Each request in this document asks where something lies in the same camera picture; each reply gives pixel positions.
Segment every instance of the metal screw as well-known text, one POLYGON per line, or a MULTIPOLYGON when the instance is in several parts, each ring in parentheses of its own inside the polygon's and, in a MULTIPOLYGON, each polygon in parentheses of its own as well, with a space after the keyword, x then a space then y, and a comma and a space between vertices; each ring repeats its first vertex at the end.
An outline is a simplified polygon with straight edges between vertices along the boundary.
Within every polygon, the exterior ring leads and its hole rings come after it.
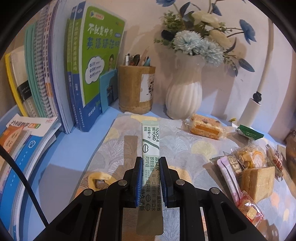
POLYGON ((218 188, 211 188, 211 193, 213 194, 219 194, 220 190, 218 188))
POLYGON ((125 186, 127 183, 128 183, 127 180, 122 179, 122 180, 119 180, 118 185, 125 186))
POLYGON ((85 196, 89 196, 89 195, 91 195, 92 194, 92 190, 91 189, 85 189, 84 191, 83 191, 83 194, 85 195, 85 196))
POLYGON ((185 181, 182 180, 182 179, 178 179, 178 180, 176 181, 176 184, 177 184, 177 185, 180 185, 180 186, 183 186, 183 185, 185 184, 185 181))

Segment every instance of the floral patterned tablecloth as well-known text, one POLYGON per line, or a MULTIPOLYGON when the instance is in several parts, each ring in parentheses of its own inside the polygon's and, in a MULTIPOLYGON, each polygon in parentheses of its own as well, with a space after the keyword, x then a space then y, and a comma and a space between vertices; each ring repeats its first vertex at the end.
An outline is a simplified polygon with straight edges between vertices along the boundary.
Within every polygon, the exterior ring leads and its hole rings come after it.
MULTIPOLYGON (((166 157, 169 168, 177 170, 180 178, 205 190, 218 187, 230 197, 225 181, 210 159, 223 156, 224 152, 231 153, 231 150, 238 146, 244 146, 244 137, 233 131, 228 133, 227 138, 217 141, 181 130, 180 120, 125 114, 118 115, 103 143, 94 153, 77 188, 76 196, 86 188, 106 188, 108 184, 122 179, 126 170, 134 167, 136 157, 142 155, 142 120, 160 122, 160 155, 166 157), (93 187, 89 183, 90 177, 105 181, 95 181, 93 187)), ((267 143, 274 145, 264 138, 260 140, 262 147, 267 143)), ((284 177, 281 182, 275 180, 272 195, 258 203, 265 217, 259 230, 269 241, 283 241, 296 223, 296 188, 286 170, 284 177)), ((178 208, 167 209, 163 205, 164 233, 160 236, 138 236, 137 213, 138 209, 124 209, 123 241, 179 240, 178 208)))

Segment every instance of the black joint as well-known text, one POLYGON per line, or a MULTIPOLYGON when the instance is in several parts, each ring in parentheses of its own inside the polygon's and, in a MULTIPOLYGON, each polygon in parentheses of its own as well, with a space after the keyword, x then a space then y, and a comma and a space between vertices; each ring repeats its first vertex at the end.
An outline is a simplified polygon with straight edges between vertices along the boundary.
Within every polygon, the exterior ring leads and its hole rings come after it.
POLYGON ((261 94, 258 91, 255 94, 253 94, 253 100, 258 104, 262 100, 261 94))

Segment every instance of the white rose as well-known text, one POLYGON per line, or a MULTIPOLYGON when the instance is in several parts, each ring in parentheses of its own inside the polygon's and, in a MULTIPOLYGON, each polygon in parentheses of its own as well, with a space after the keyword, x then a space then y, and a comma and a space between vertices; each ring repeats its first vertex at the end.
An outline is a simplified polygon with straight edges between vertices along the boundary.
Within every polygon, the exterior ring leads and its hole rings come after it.
POLYGON ((209 38, 216 41, 225 49, 228 49, 232 46, 231 41, 229 40, 229 38, 226 37, 225 33, 222 33, 218 30, 215 30, 215 29, 211 30, 209 38))
POLYGON ((217 17, 215 17, 212 14, 209 14, 205 11, 197 11, 191 14, 191 16, 194 18, 194 25, 199 24, 201 21, 209 23, 214 28, 219 28, 219 20, 217 17))

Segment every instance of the vase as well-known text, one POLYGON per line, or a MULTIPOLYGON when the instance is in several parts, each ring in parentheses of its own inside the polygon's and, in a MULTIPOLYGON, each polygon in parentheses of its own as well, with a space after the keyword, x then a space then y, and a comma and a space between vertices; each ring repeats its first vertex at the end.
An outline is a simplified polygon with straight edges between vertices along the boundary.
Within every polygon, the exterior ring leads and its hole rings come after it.
POLYGON ((167 115, 174 120, 185 120, 196 113, 202 102, 201 70, 205 65, 201 56, 176 52, 177 73, 166 93, 167 115))

